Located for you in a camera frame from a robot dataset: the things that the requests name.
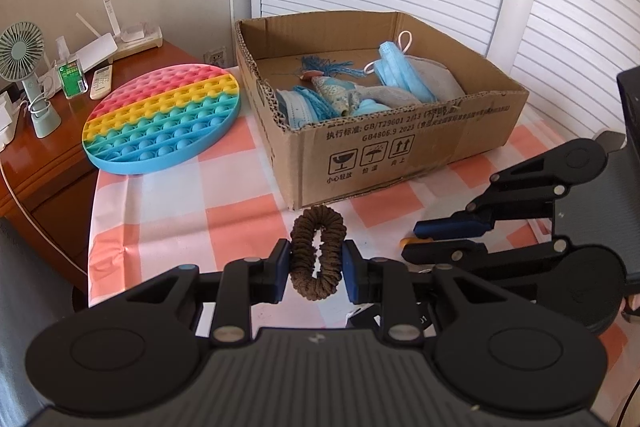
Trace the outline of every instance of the green label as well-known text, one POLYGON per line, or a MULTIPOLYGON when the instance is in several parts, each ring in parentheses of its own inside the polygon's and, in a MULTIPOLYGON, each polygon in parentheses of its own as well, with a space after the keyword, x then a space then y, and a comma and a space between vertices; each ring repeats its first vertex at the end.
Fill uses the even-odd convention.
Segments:
POLYGON ((78 61, 73 60, 58 68, 60 80, 62 81, 62 89, 65 90, 67 97, 80 94, 82 90, 82 73, 78 67, 78 61))

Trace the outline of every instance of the mask ear loop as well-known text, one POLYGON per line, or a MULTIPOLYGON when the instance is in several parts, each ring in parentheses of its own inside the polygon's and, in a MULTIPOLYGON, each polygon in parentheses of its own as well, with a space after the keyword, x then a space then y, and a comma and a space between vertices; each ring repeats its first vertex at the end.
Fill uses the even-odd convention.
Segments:
POLYGON ((373 69, 371 69, 371 71, 367 71, 369 69, 370 66, 373 66, 375 60, 372 60, 369 64, 367 64, 366 66, 364 66, 364 68, 362 68, 362 70, 364 71, 364 74, 371 74, 373 73, 373 69))
POLYGON ((414 36, 413 36, 413 35, 411 35, 411 32, 410 32, 410 31, 408 31, 408 30, 404 30, 404 31, 400 32, 400 34, 398 35, 398 48, 400 48, 400 49, 402 50, 402 54, 405 54, 405 53, 406 53, 406 51, 411 47, 411 43, 412 43, 413 41, 414 41, 414 36), (407 35, 409 35, 409 42, 407 42, 406 46, 405 46, 405 47, 404 47, 404 49, 403 49, 403 48, 402 48, 402 36, 403 36, 405 33, 406 33, 407 35))
MULTIPOLYGON (((404 30, 401 31, 400 34, 398 35, 398 48, 400 48, 402 50, 402 53, 405 54, 406 51, 411 47, 411 43, 414 42, 414 36, 411 35, 411 32, 409 30, 404 30), (409 35, 409 42, 407 42, 406 46, 404 47, 404 49, 402 48, 402 36, 404 34, 409 35)), ((374 70, 368 71, 370 66, 373 66, 373 63, 375 62, 375 60, 372 60, 369 64, 367 64, 366 66, 364 66, 364 68, 362 68, 362 71, 364 71, 365 74, 371 74, 373 73, 374 70)))

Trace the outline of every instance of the remote control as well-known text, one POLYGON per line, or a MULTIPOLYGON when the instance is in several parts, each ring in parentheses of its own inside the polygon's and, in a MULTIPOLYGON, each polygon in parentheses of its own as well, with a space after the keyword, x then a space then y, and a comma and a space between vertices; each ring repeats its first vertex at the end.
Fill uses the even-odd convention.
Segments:
POLYGON ((113 66, 107 66, 94 73, 91 91, 89 92, 90 99, 100 100, 109 94, 111 90, 111 73, 113 73, 113 66))

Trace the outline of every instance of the brown scrunchie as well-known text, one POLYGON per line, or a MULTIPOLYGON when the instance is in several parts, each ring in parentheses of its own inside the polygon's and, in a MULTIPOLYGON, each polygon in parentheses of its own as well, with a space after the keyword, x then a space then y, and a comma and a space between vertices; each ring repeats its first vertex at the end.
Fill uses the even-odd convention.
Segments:
POLYGON ((310 301, 326 299, 335 293, 342 279, 340 248, 347 235, 342 216, 324 204, 306 209, 293 223, 291 230, 291 257, 289 273, 293 288, 310 301), (316 266, 316 248, 313 245, 316 230, 321 230, 320 272, 313 277, 316 266))

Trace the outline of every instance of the cardboard box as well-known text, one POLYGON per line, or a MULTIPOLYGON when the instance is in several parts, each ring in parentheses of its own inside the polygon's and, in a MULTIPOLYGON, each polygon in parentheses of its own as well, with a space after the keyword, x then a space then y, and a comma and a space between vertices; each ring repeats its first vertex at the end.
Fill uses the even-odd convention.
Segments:
MULTIPOLYGON (((481 55, 398 12, 312 12, 242 20, 234 38, 242 83, 289 208, 347 198, 425 174, 505 144, 528 92, 481 55), (409 30, 408 53, 444 64, 464 98, 290 130, 274 90, 300 83, 300 57, 352 60, 362 68, 378 47, 409 30)), ((343 77, 378 85, 375 74, 343 77)))

